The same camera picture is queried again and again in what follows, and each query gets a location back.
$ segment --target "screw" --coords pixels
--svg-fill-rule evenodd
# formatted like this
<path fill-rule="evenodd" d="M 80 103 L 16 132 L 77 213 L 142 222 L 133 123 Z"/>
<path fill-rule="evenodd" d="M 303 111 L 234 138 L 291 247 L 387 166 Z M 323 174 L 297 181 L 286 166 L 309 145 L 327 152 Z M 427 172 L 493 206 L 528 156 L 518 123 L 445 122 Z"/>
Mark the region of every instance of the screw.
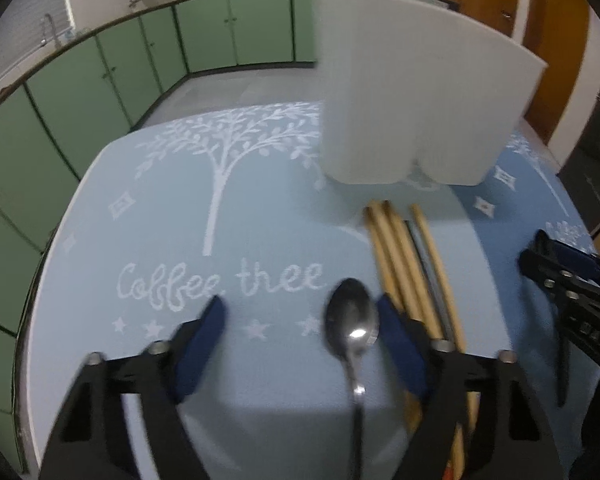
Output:
<path fill-rule="evenodd" d="M 151 355 L 160 355 L 167 351 L 169 351 L 168 341 L 154 341 L 149 345 L 149 354 Z"/>
<path fill-rule="evenodd" d="M 498 352 L 498 359 L 503 363 L 513 364 L 518 360 L 518 356 L 513 350 L 500 350 Z"/>
<path fill-rule="evenodd" d="M 445 354 L 453 352 L 456 349 L 456 345 L 446 339 L 434 339 L 431 342 L 431 347 L 434 350 L 437 350 L 438 352 L 444 352 Z"/>
<path fill-rule="evenodd" d="M 99 365 L 104 360 L 100 352 L 92 352 L 87 356 L 87 364 L 89 366 Z"/>

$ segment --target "star print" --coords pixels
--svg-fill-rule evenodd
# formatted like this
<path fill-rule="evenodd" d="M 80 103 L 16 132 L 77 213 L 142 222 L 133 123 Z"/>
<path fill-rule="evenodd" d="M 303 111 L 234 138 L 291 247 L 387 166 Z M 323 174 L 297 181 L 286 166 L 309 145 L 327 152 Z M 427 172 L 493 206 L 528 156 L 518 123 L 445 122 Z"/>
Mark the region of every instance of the star print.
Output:
<path fill-rule="evenodd" d="M 113 204 L 109 205 L 109 211 L 114 220 L 117 220 L 123 212 L 129 209 L 136 201 L 131 198 L 128 191 L 125 191 L 122 196 Z"/>
<path fill-rule="evenodd" d="M 320 321 L 311 314 L 304 321 L 296 321 L 296 325 L 302 327 L 302 336 L 307 336 L 311 332 L 320 333 Z"/>
<path fill-rule="evenodd" d="M 493 218 L 493 211 L 494 209 L 496 209 L 496 206 L 493 205 L 490 202 L 487 202 L 485 199 L 483 199 L 481 196 L 477 196 L 475 197 L 475 203 L 474 203 L 474 207 L 478 210 L 483 212 L 485 215 L 487 215 L 489 218 Z"/>
<path fill-rule="evenodd" d="M 62 248 L 64 249 L 64 254 L 68 254 L 71 249 L 73 249 L 75 245 L 75 236 L 71 233 L 64 242 L 62 242 Z"/>
<path fill-rule="evenodd" d="M 253 339 L 257 337 L 258 339 L 262 339 L 263 341 L 267 340 L 267 337 L 264 335 L 264 331 L 269 328 L 270 324 L 262 324 L 257 319 L 252 319 L 251 324 L 247 326 L 243 326 L 242 328 L 246 330 L 247 337 L 249 339 Z"/>
<path fill-rule="evenodd" d="M 512 191 L 516 190 L 516 178 L 506 171 L 504 171 L 500 166 L 495 167 L 496 172 L 493 174 L 493 177 L 496 180 L 501 181 L 506 186 L 509 186 Z"/>
<path fill-rule="evenodd" d="M 152 319 L 149 324 L 143 325 L 142 327 L 146 330 L 146 335 L 144 337 L 147 339 L 150 337 L 158 337 L 160 330 L 164 328 L 162 325 L 158 325 L 155 322 L 155 319 Z"/>
<path fill-rule="evenodd" d="M 116 327 L 116 332 L 120 332 L 121 334 L 125 333 L 125 326 L 126 323 L 124 321 L 122 321 L 122 318 L 119 317 L 117 320 L 115 320 L 113 323 L 111 323 L 114 327 Z"/>

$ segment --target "chopstick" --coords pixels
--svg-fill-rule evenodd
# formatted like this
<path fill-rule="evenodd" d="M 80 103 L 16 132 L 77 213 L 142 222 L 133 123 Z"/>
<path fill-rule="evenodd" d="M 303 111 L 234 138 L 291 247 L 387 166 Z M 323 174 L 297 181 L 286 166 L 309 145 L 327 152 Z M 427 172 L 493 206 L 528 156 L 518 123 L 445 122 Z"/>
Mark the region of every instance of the chopstick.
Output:
<path fill-rule="evenodd" d="M 466 338 L 464 336 L 462 322 L 460 321 L 460 317 L 458 316 L 458 307 L 456 306 L 456 300 L 454 298 L 453 290 L 451 289 L 451 284 L 449 283 L 449 278 L 446 275 L 445 266 L 442 263 L 442 258 L 440 257 L 440 253 L 438 252 L 436 243 L 433 240 L 433 236 L 431 236 L 431 231 L 429 230 L 427 218 L 426 216 L 424 216 L 424 213 L 422 212 L 422 209 L 418 204 L 411 204 L 411 213 L 413 214 L 413 218 L 416 221 L 418 228 L 420 229 L 422 239 L 425 245 L 427 246 L 427 251 L 429 252 L 429 257 L 431 259 L 431 263 L 433 264 L 433 268 L 438 279 L 438 284 L 440 285 L 440 289 L 442 290 L 442 296 L 446 304 L 446 311 L 448 313 L 449 321 L 454 332 L 456 348 L 459 352 L 466 352 Z M 469 415 L 469 430 L 471 432 L 474 430 L 475 423 L 478 419 L 478 405 L 478 393 L 469 392 L 467 394 L 467 407 Z"/>
<path fill-rule="evenodd" d="M 364 217 L 374 247 L 382 284 L 385 287 L 388 284 L 392 288 L 392 292 L 386 288 L 385 291 L 392 300 L 394 296 L 398 300 L 397 308 L 406 310 L 411 319 L 424 324 L 431 338 L 442 338 L 440 320 L 433 310 L 422 268 L 415 256 L 413 241 L 406 231 L 402 219 L 393 210 L 390 203 L 385 203 L 383 208 L 375 200 L 365 208 Z M 414 396 L 408 399 L 405 415 L 407 426 L 413 434 L 422 418 L 420 403 Z M 454 478 L 460 478 L 464 470 L 462 443 L 462 429 L 461 426 L 458 426 L 451 450 L 451 469 Z"/>

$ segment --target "blue gripper pad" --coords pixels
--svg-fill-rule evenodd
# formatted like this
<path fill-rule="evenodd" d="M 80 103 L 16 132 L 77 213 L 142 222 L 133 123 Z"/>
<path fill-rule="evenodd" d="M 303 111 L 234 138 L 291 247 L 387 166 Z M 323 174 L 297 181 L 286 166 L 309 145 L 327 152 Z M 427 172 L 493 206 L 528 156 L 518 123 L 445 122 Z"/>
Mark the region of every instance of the blue gripper pad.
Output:
<path fill-rule="evenodd" d="M 190 396 L 200 384 L 206 363 L 224 331 L 226 316 L 224 301 L 214 296 L 200 318 L 183 323 L 171 339 L 170 391 L 176 404 Z"/>
<path fill-rule="evenodd" d="M 400 382 L 405 389 L 423 399 L 429 391 L 427 361 L 420 352 L 425 342 L 416 339 L 422 339 L 424 335 L 428 343 L 424 327 L 416 321 L 403 321 L 386 294 L 376 302 L 376 307 L 380 320 L 378 335 L 397 368 Z M 420 329 L 423 331 L 422 335 L 416 336 Z"/>

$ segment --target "light blue tablecloth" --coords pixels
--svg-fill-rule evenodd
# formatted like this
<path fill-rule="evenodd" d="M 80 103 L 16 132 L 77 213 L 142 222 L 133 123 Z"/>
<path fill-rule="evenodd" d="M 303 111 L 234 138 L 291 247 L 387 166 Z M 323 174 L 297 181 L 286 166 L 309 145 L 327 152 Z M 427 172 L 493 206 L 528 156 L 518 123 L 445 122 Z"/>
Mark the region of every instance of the light blue tablecloth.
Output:
<path fill-rule="evenodd" d="M 40 282 L 27 354 L 27 408 L 38 460 L 84 356 L 135 354 L 195 319 L 213 294 L 229 321 L 200 390 L 180 413 L 213 479 L 346 478 L 351 406 L 325 349 L 322 310 L 352 276 L 379 294 L 360 211 L 418 202 L 445 261 L 468 351 L 513 347 L 557 431 L 563 461 L 596 367 L 577 354 L 567 406 L 554 407 L 550 310 L 520 278 L 537 228 L 590 248 L 555 177 L 517 134 L 483 184 L 440 186 L 419 173 L 392 186 L 346 186 L 317 163 L 318 104 L 212 112 L 146 128 L 94 161 L 62 220 Z M 402 397 L 376 345 L 363 361 L 365 478 L 391 478 L 406 446 Z M 156 478 L 126 403 L 145 480 Z"/>

